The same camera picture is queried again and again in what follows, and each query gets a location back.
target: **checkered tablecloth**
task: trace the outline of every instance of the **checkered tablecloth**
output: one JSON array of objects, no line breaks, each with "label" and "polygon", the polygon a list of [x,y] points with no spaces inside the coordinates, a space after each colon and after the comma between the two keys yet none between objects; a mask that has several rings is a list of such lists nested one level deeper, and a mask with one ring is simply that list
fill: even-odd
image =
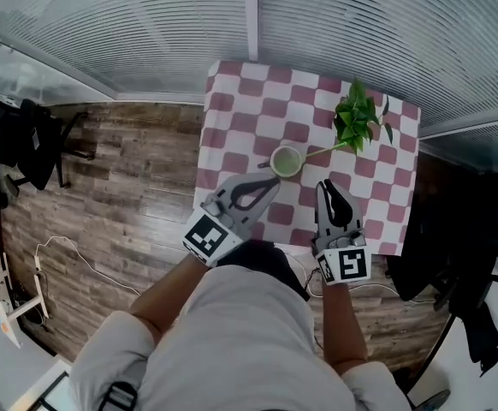
[{"label": "checkered tablecloth", "polygon": [[[350,85],[288,68],[215,63],[207,80],[194,206],[229,176],[271,172],[257,165],[279,145],[295,146],[302,154],[334,145],[333,111]],[[386,96],[367,94],[381,111]],[[308,158],[297,176],[282,180],[253,237],[308,246],[317,229],[314,188],[330,178],[361,204],[371,252],[400,255],[416,179],[420,109],[390,97],[384,120],[394,130],[393,145],[384,130],[374,128],[374,141],[365,142],[357,157],[342,148]]]}]

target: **table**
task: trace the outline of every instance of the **table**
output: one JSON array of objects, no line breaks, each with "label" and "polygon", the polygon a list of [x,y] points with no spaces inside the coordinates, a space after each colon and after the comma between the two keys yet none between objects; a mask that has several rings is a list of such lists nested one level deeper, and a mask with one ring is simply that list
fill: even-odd
[{"label": "table", "polygon": [[[228,177],[260,170],[279,145],[302,154],[331,147],[336,105],[351,84],[318,74],[253,63],[220,61],[209,70],[205,95],[194,206]],[[367,90],[376,110],[386,95]],[[372,253],[400,255],[411,212],[418,156],[420,109],[389,97],[384,130],[356,157],[351,149],[308,159],[255,224],[256,239],[307,247],[314,223],[314,187],[330,178],[356,197],[364,213],[365,237]]]}]

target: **plant stem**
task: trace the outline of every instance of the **plant stem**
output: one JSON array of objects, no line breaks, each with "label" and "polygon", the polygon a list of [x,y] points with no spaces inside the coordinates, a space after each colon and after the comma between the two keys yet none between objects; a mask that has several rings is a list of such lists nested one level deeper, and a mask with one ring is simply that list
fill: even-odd
[{"label": "plant stem", "polygon": [[346,145],[347,145],[347,143],[345,141],[343,141],[343,142],[339,143],[338,145],[334,145],[333,147],[330,147],[328,149],[321,149],[319,151],[310,152],[309,154],[306,155],[306,158],[312,157],[314,155],[322,154],[322,153],[327,152],[327,151],[333,151],[334,149],[338,149],[339,147],[343,147]]}]

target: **wooden floor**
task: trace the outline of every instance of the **wooden floor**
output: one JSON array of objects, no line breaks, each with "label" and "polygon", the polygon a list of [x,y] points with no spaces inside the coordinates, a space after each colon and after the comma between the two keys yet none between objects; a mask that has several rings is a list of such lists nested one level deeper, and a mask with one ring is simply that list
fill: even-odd
[{"label": "wooden floor", "polygon": [[[35,294],[36,246],[65,235],[98,271],[146,289],[185,255],[181,232],[192,212],[203,112],[192,106],[91,104],[56,107],[53,114],[70,118],[77,110],[89,117],[73,129],[68,145],[94,152],[95,159],[63,157],[70,188],[60,189],[54,174],[45,191],[22,186],[19,199],[3,211],[4,249],[15,284]],[[10,174],[19,176],[15,170]],[[91,271],[65,240],[41,247],[39,257],[50,319],[45,327],[26,320],[24,325],[73,360],[104,318],[126,309],[136,295]],[[383,258],[373,262],[371,281],[393,286],[384,276]],[[314,292],[318,279],[317,274],[311,284]],[[371,358],[392,370],[418,368],[448,318],[430,303],[406,303],[380,287],[352,295]],[[321,300],[311,299],[311,308],[321,342]]]}]

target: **green plant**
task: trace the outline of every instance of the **green plant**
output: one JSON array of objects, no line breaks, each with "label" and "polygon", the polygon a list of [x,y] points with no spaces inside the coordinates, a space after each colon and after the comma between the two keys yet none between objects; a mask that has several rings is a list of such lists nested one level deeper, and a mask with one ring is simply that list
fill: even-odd
[{"label": "green plant", "polygon": [[379,128],[384,127],[388,134],[389,142],[392,143],[394,135],[392,127],[384,121],[380,121],[388,113],[389,97],[386,96],[386,104],[382,109],[382,114],[376,116],[375,100],[372,97],[365,96],[365,87],[363,83],[355,79],[350,86],[350,93],[335,108],[335,128],[336,136],[339,141],[337,145],[329,149],[313,152],[307,155],[310,157],[321,152],[331,151],[343,146],[350,146],[356,155],[358,151],[363,151],[364,139],[371,142],[373,138],[372,128],[369,126],[374,122]]}]

